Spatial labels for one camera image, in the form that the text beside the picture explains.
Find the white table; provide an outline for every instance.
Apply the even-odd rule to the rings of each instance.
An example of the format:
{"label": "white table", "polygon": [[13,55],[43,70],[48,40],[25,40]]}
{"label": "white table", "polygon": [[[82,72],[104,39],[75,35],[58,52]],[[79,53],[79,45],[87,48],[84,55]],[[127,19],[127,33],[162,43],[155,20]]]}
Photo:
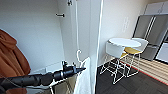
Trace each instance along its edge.
{"label": "white table", "polygon": [[109,40],[111,43],[124,46],[124,47],[139,47],[141,46],[141,43],[131,40],[131,39],[125,39],[125,38],[112,38]]}

